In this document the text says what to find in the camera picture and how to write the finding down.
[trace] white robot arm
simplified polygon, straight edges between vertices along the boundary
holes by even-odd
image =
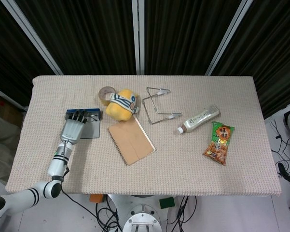
[[[68,161],[72,147],[80,140],[86,118],[85,111],[76,111],[66,120],[61,132],[61,142],[48,169],[52,181],[39,181],[33,187],[11,195],[0,196],[0,219],[36,206],[41,198],[56,198],[61,192],[61,183],[69,172]]]

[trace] beige tablecloth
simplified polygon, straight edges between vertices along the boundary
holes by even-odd
[[[15,156],[9,192],[50,180],[47,169],[60,142],[65,111],[105,107],[97,93],[104,86],[130,88],[147,97],[146,87],[172,92],[156,99],[160,111],[181,112],[177,119],[150,125],[139,103],[138,119],[156,152],[126,166],[107,127],[115,120],[103,115],[99,139],[73,147],[70,173],[63,188],[69,193],[165,195],[279,195],[280,183],[252,77],[247,76],[39,76]],[[214,120],[234,126],[226,166],[202,155],[210,142],[212,123],[191,133],[175,130],[185,119],[215,104]],[[153,120],[154,115],[148,101]]]

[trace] dark curtain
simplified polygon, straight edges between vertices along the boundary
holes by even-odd
[[[28,106],[32,79],[38,75],[54,73],[0,2],[0,90]]]
[[[136,74],[131,0],[16,0],[64,73]]]
[[[264,118],[290,104],[290,0],[255,0],[212,75],[253,76]]]
[[[241,0],[146,0],[145,74],[204,75]]]

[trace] white floor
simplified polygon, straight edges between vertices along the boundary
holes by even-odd
[[[282,118],[277,119],[278,130],[287,140],[290,134],[285,129]],[[278,149],[276,134],[266,125],[272,149]],[[186,232],[290,232],[290,183],[280,179],[282,195],[280,197],[197,197],[196,213],[183,225]],[[0,183],[0,195],[7,194]],[[72,198],[94,212],[95,205],[89,202],[88,195],[73,194]],[[193,211],[193,201],[187,206],[186,218]],[[169,211],[169,221],[173,221],[176,208]],[[12,217],[1,220],[2,232],[99,232],[97,221],[60,195],[55,200],[44,200],[37,206]]]

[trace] notebook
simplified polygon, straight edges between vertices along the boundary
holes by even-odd
[[[108,131],[128,166],[155,151],[155,147],[135,116],[128,121],[111,125]]]

